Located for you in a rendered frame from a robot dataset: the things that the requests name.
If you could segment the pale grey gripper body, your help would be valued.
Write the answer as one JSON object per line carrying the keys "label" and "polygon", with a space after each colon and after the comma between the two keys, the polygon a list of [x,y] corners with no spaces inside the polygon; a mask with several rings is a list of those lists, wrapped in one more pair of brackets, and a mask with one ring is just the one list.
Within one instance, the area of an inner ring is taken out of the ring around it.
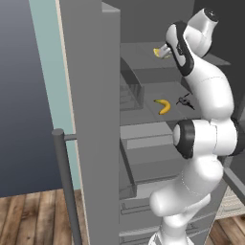
{"label": "pale grey gripper body", "polygon": [[165,58],[171,53],[171,49],[168,47],[167,44],[163,45],[159,50],[159,57]]}

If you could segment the grey fridge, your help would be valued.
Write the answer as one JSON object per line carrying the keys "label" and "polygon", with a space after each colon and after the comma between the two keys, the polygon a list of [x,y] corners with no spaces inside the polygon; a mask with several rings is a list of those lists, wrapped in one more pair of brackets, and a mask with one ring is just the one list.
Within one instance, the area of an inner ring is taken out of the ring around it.
{"label": "grey fridge", "polygon": [[[166,43],[166,33],[169,26],[177,21],[187,23],[195,14],[204,8],[210,9],[208,6],[197,7],[197,0],[105,0],[106,3],[118,8],[121,12],[121,44],[122,43],[140,43],[140,42],[163,42]],[[204,59],[215,65],[221,70],[223,60],[212,56],[210,50],[204,56]],[[191,94],[191,90],[186,80],[181,75],[177,65],[175,68],[153,68],[153,69],[132,69],[121,56],[121,112],[127,110],[138,110],[143,108],[145,84],[163,83],[163,82],[179,82]],[[241,127],[237,119],[232,114],[232,119],[238,125],[238,150],[236,154],[229,156],[220,156],[218,160],[223,166],[222,157],[233,157],[245,149],[245,131]],[[180,122],[166,122],[172,130],[175,125]],[[155,182],[137,184],[134,181],[130,165],[127,161],[123,148],[123,142],[120,142],[120,177],[121,177],[121,201],[127,199],[148,199],[155,190],[163,188],[165,185],[175,179],[183,170],[184,166],[189,162],[181,153],[179,154],[185,159],[185,163],[181,171],[171,179],[164,179]],[[219,192],[222,188],[223,180],[219,182],[216,189],[211,192],[215,199],[218,200]]]}

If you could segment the yellow banana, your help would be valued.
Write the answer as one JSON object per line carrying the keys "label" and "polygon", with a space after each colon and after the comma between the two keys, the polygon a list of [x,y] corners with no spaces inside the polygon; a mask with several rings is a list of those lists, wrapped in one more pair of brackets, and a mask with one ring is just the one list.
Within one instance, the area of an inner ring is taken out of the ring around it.
{"label": "yellow banana", "polygon": [[164,115],[170,110],[170,103],[167,100],[155,100],[155,102],[163,105],[163,108],[159,111],[160,115]]}

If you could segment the grey fridge crisper drawer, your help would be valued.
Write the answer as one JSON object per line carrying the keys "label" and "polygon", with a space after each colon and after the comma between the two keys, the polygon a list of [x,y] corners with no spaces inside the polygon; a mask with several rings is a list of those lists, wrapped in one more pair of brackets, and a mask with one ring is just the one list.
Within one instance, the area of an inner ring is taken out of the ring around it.
{"label": "grey fridge crisper drawer", "polygon": [[122,126],[121,139],[137,184],[174,178],[186,162],[176,150],[166,122]]}

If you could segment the grey fridge door with bin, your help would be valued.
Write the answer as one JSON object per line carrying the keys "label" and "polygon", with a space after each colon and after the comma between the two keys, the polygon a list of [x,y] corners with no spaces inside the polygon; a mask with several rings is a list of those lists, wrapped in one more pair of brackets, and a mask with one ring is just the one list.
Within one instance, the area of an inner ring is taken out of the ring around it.
{"label": "grey fridge door with bin", "polygon": [[233,157],[222,157],[225,192],[216,218],[227,218],[245,214],[245,153]]}

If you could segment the teal cabinet side panel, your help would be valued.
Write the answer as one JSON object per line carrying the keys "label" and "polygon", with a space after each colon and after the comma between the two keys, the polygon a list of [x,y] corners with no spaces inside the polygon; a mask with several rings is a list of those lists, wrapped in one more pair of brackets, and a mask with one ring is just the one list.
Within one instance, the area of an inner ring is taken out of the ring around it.
{"label": "teal cabinet side panel", "polygon": [[53,127],[75,134],[59,0],[29,0],[29,3]]}

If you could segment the grey freezer drawer front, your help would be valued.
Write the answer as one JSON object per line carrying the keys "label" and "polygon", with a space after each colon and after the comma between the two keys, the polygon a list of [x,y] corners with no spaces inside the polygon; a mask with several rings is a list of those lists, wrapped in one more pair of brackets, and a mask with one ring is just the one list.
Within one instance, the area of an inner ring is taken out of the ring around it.
{"label": "grey freezer drawer front", "polygon": [[[188,223],[186,233],[195,245],[204,245],[219,202],[212,195],[211,202]],[[147,245],[162,222],[151,211],[148,199],[127,199],[120,202],[120,245]]]}

